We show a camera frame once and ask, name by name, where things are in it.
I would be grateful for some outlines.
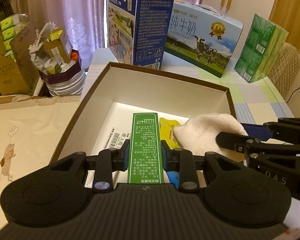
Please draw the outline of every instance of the red object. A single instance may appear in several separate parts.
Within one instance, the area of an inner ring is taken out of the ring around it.
[[[81,58],[80,58],[79,51],[73,49],[72,53],[71,53],[71,57],[72,57],[73,53],[77,57],[77,60],[76,60],[76,63],[71,68],[69,68],[66,72],[54,74],[54,75],[46,75],[45,73],[39,71],[41,79],[44,80],[45,82],[47,82],[48,84],[53,85],[53,84],[57,84],[60,82],[68,81],[75,74],[80,72],[81,71]]]

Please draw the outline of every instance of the white cloth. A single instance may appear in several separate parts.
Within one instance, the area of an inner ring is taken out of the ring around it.
[[[244,154],[220,148],[216,136],[220,132],[247,135],[243,126],[230,114],[202,114],[190,118],[184,125],[173,128],[173,136],[183,149],[193,155],[216,152],[236,162],[244,160]]]

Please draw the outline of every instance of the yellow package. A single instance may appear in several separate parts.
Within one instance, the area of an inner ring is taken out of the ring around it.
[[[181,124],[176,120],[159,119],[160,123],[160,140],[165,140],[171,149],[179,148],[176,139],[173,136],[173,127]]]

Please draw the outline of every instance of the beige fabric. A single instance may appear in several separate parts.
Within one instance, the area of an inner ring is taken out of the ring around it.
[[[268,77],[284,98],[300,69],[300,54],[289,43],[285,43]]]
[[[11,181],[49,164],[79,98],[53,97],[0,104],[0,194]],[[0,228],[6,223],[0,207]]]

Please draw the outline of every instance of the open cardboard box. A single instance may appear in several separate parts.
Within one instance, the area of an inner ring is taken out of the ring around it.
[[[142,112],[157,112],[159,118],[174,119],[181,124],[199,114],[235,117],[226,87],[170,72],[110,62],[74,113],[50,162],[78,151],[97,155],[108,148],[111,133],[131,133],[133,113]],[[114,178],[115,183],[127,182],[127,172],[117,172]]]

